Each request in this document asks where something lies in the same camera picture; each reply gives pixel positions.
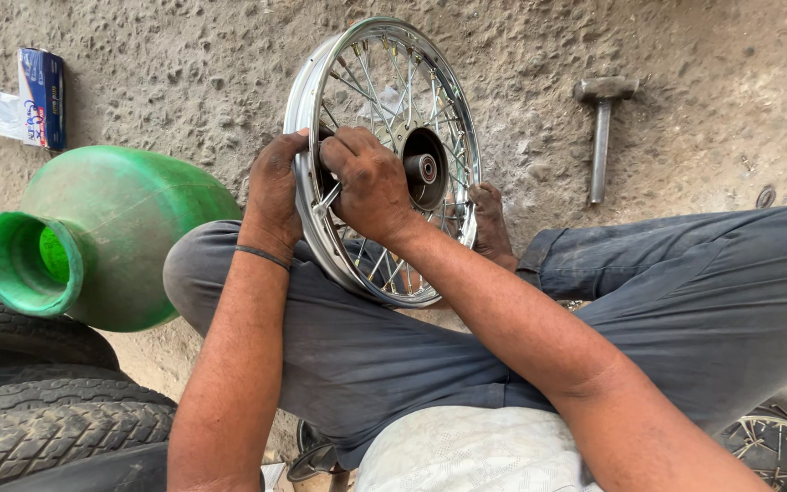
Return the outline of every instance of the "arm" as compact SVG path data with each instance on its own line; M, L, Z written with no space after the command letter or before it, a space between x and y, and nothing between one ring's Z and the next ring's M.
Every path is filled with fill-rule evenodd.
M305 135L276 138L251 169L238 244L290 264L302 235L290 162ZM258 490L281 388L288 271L236 251L212 326L187 382L169 442L169 491Z
M769 490L594 329L413 212L402 165L365 128L340 128L321 157L343 183L336 215L405 258L548 397L604 490Z

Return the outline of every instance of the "green plastic container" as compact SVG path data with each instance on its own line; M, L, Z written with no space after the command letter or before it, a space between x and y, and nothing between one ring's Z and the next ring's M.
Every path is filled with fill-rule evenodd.
M224 185L188 163L108 145L68 151L36 173L19 211L0 214L0 298L102 330L155 327L178 316L163 289L172 245L239 218Z

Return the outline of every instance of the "black wristband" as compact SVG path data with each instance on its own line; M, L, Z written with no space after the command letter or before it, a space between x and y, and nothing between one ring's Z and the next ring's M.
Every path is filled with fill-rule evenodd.
M285 264L284 262L280 261L278 258L268 254L266 251L257 250L257 248L251 248L250 246L242 246L241 244L235 245L235 251L245 251L246 253L251 253L252 255L257 255L268 259L269 261L278 263L281 267L284 268L286 271L290 271L290 267Z

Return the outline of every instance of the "bare foot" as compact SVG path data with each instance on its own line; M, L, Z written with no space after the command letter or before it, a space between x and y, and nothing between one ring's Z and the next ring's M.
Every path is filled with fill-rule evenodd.
M511 253L499 190L490 183L473 184L469 195L475 203L475 222L478 226L473 250L509 272L515 272L518 258Z

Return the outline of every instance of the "trouser leg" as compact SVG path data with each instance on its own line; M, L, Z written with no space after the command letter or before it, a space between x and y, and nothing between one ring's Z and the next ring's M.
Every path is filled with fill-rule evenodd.
M212 323L239 227L236 220L200 226L166 259L166 293L203 336ZM375 264L380 248L367 243L366 250L370 253L364 262ZM304 242L296 246L284 313L278 406L329 437L345 468L355 468L374 437L412 411L438 405L503 406L508 376L506 365L474 336L346 292L322 273Z
M518 274L710 433L787 384L787 207L542 231Z

